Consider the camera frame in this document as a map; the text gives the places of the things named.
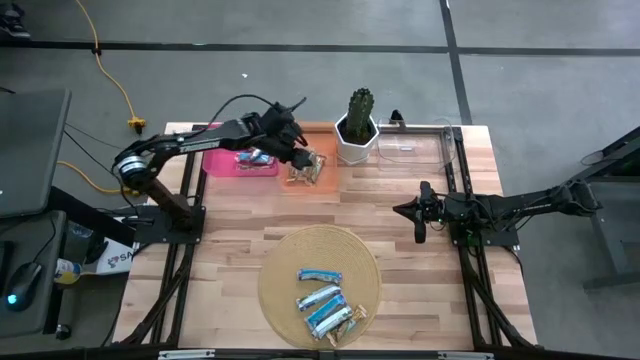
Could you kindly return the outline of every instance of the woven placemat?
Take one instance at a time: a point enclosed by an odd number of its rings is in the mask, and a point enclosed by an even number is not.
[[[338,344],[356,340],[369,327],[380,303],[381,279],[375,258],[366,245],[350,231],[330,225],[316,225],[285,236],[269,252],[260,280],[258,296],[262,312],[273,328],[289,344],[307,349],[331,349],[326,338],[316,341],[304,318],[321,304],[299,312],[296,299],[326,286],[320,281],[297,281],[301,268],[333,270],[342,273],[341,284],[347,303],[362,305],[369,313]]]

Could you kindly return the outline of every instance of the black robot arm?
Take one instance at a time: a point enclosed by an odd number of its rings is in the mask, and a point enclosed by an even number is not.
[[[250,113],[217,128],[136,141],[116,156],[113,168],[118,170],[124,185],[149,195],[169,214],[175,227],[188,230],[192,224],[192,211],[186,198],[172,194],[157,179],[164,164],[176,155],[192,152],[255,147],[297,169],[310,166],[310,153],[296,147],[296,143],[304,147],[307,142],[302,136],[302,128],[293,118],[295,107],[297,105],[288,108],[276,103],[262,116]],[[143,156],[148,153],[152,154],[150,160]]]
[[[584,181],[568,181],[547,190],[502,197],[466,193],[438,194],[427,181],[420,183],[420,196],[393,210],[415,225],[415,241],[426,240],[426,223],[460,224],[469,232],[502,233],[515,231],[521,219],[561,212],[591,216],[601,206]]]

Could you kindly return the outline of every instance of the white pot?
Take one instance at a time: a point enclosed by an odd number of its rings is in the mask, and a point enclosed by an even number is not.
[[[376,140],[378,139],[378,135],[380,135],[380,132],[378,131],[378,127],[376,126],[375,121],[373,121],[373,118],[369,116],[369,122],[371,123],[371,128],[374,131],[373,136],[371,137],[371,140],[369,140],[369,142],[364,145],[348,143],[344,141],[344,139],[342,138],[342,135],[340,134],[340,130],[338,130],[338,126],[346,118],[347,118],[347,114],[344,114],[340,118],[340,120],[338,120],[335,123],[334,130],[336,132],[336,139],[338,143],[337,144],[338,158],[342,160],[345,164],[352,166],[352,165],[357,165],[367,161],[367,159],[369,158],[369,153],[371,152],[373,145],[375,145]]]

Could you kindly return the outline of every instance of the concrete floor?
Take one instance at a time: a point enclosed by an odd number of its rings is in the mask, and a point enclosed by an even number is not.
[[[446,45],[437,0],[86,0],[102,39],[241,44]],[[90,40],[73,1],[19,1],[36,40]],[[639,47],[633,0],[449,0],[459,46]],[[297,116],[332,120],[350,92],[368,86],[375,117],[400,109],[410,123],[460,123],[449,56],[288,52],[105,51],[103,62],[129,92],[146,134],[168,121],[206,121],[227,98],[256,93],[293,103]],[[539,190],[581,169],[579,159],[639,123],[638,57],[462,56],[474,124],[490,127],[504,192]],[[128,111],[86,50],[0,48],[0,85],[25,92],[67,87],[68,123],[120,146],[135,136]],[[239,102],[227,116],[262,110]],[[116,150],[78,134],[104,164]],[[115,182],[64,140],[60,159],[100,184]],[[57,186],[96,207],[122,206],[65,168]],[[556,350],[640,355],[640,287],[585,293],[582,282],[609,271],[586,219],[546,215],[520,232],[521,257],[541,345]],[[0,341],[0,352],[96,346],[117,310],[124,277],[87,279],[69,292],[76,333],[65,342],[37,336]],[[25,348],[28,340],[36,340]]]

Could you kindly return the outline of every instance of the small cactus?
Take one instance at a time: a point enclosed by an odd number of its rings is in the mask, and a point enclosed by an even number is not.
[[[361,88],[353,92],[349,100],[344,137],[345,140],[363,145],[371,139],[369,117],[373,109],[373,94],[369,89]]]

